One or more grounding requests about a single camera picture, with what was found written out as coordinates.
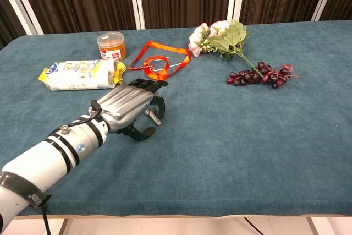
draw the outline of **food package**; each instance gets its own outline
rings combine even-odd
[[[54,62],[38,79],[52,91],[113,88],[122,84],[125,71],[115,60]]]

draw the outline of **pink flower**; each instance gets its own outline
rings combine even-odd
[[[210,29],[208,27],[208,24],[206,23],[202,23],[199,27],[196,27],[196,29],[194,30],[195,33],[203,33],[204,36],[208,36]]]
[[[189,36],[189,44],[188,49],[193,52],[195,57],[198,57],[200,52],[202,51],[201,42],[203,41],[203,36],[201,33],[193,32],[191,36]]]
[[[221,33],[225,32],[225,29],[227,29],[229,27],[230,27],[230,22],[228,22],[227,20],[219,20],[210,26],[209,37],[221,34]]]

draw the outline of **flower stem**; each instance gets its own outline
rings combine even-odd
[[[246,63],[249,64],[250,67],[252,67],[252,68],[257,72],[257,74],[258,74],[261,78],[264,77],[264,76],[262,75],[262,73],[259,72],[258,69],[257,69],[257,68],[251,63],[251,61],[246,57],[246,55],[244,55],[242,52],[238,52],[237,54],[238,54],[238,56],[242,57],[242,59],[245,60]]]

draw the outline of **orange jar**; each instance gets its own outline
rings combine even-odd
[[[126,57],[126,45],[123,34],[117,31],[107,32],[97,38],[101,58],[122,61]]]

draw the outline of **grape cluster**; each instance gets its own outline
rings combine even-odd
[[[298,77],[298,75],[292,75],[293,67],[290,64],[280,65],[272,68],[269,64],[259,62],[256,69],[240,71],[238,74],[235,72],[230,73],[230,77],[226,79],[226,83],[229,85],[242,85],[247,84],[263,84],[271,83],[273,89],[277,89],[282,86],[290,77]]]

